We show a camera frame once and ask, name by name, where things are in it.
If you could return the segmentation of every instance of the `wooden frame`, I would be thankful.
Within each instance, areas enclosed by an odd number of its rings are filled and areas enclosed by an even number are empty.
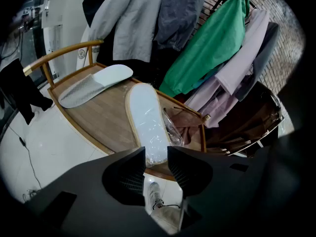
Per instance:
[[[25,67],[23,69],[23,72],[25,74],[25,76],[28,76],[33,70],[35,70],[36,68],[43,66],[44,72],[45,72],[45,76],[47,78],[47,81],[49,82],[49,84],[51,85],[51,87],[47,90],[49,95],[51,96],[52,100],[54,101],[54,103],[56,104],[57,108],[60,110],[60,112],[63,114],[63,116],[67,119],[67,121],[85,138],[87,139],[89,142],[91,142],[93,145],[95,145],[96,147],[98,147],[99,149],[101,149],[102,151],[104,151],[105,153],[111,155],[114,152],[112,150],[110,150],[109,148],[107,148],[106,146],[104,146],[102,143],[100,143],[98,140],[96,140],[94,137],[92,137],[89,133],[87,133],[80,125],[78,125],[73,118],[64,110],[64,108],[59,104],[58,100],[56,99],[54,93],[52,92],[53,89],[55,89],[57,86],[59,86],[60,84],[62,84],[63,82],[67,81],[68,79],[72,78],[73,76],[95,66],[98,65],[101,68],[105,68],[106,66],[100,63],[92,63],[92,46],[95,45],[99,45],[103,43],[102,40],[94,40],[94,41],[88,41],[88,42],[83,42],[83,43],[79,43],[79,44],[75,44],[72,46],[68,46],[62,49],[59,49],[51,54],[45,55],[42,58],[38,59],[37,61],[33,62],[32,64],[28,65],[27,67]],[[53,82],[53,79],[51,77],[51,74],[48,70],[47,67],[47,62],[60,56],[63,55],[65,53],[80,49],[80,48],[84,48],[84,47],[88,47],[88,57],[89,57],[89,65],[86,67],[83,67],[82,69],[79,69],[73,73],[71,73],[70,75],[62,78],[60,81],[58,81],[57,83]],[[131,81],[135,82],[135,83],[141,83],[141,81],[135,79],[135,78],[130,78]],[[160,96],[163,96],[165,99],[168,99],[169,101],[171,101],[172,103],[175,103],[177,105],[181,105],[181,107],[189,112],[192,112],[194,114],[196,114],[198,117],[201,118],[201,114],[192,110],[191,108],[183,105],[181,102],[175,100],[174,98],[171,98],[170,96],[164,94],[161,91],[156,90],[156,93]],[[204,126],[201,125],[200,126],[200,141],[201,141],[201,151],[202,152],[206,152],[206,141],[205,141],[205,131],[204,131]],[[170,180],[170,181],[175,181],[173,176],[169,176],[166,175],[164,173],[160,173],[157,172],[153,169],[149,169],[147,168],[145,171],[147,174],[151,174],[154,175],[156,177],[160,177],[166,180]]]

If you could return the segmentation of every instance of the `green shirt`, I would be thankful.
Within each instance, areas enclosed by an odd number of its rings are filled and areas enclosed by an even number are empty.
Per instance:
[[[189,41],[159,88],[174,97],[187,94],[199,79],[229,60],[241,47],[249,0],[226,0]]]

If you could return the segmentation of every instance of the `sneaker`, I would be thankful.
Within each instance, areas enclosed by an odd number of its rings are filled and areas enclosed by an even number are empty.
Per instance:
[[[48,107],[44,112],[47,112],[48,110],[50,110],[51,108],[53,108],[55,106],[55,102],[53,101],[53,103],[51,104],[50,107]]]
[[[150,184],[148,188],[148,196],[150,201],[150,206],[154,210],[155,208],[159,208],[163,206],[163,200],[160,196],[160,187],[159,184],[153,182]]]
[[[28,126],[31,126],[34,122],[34,120],[36,120],[36,118],[39,116],[39,112],[34,112],[34,117],[31,119],[31,122],[28,124]]]

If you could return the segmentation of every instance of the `white wall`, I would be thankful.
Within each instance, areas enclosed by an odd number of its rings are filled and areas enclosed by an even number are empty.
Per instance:
[[[63,13],[62,47],[80,43],[87,21],[82,8],[83,0],[66,0]],[[77,51],[65,54],[66,74],[76,71]]]

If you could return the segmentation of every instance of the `white tile floor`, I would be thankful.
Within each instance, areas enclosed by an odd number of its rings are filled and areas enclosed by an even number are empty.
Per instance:
[[[46,97],[49,97],[48,87],[49,85],[46,85],[41,90]],[[56,106],[46,113],[41,108],[32,106],[32,109],[39,111],[39,117],[31,127],[26,125],[20,113],[16,115],[10,127],[25,140],[42,187],[77,164],[107,156],[76,131]],[[27,193],[27,189],[39,189],[28,152],[10,128],[0,144],[0,171],[8,190],[21,202],[24,202],[22,195]],[[147,189],[151,182],[159,183],[165,204],[181,203],[182,190],[176,182],[144,175],[144,197],[148,213],[151,209],[148,205]]]

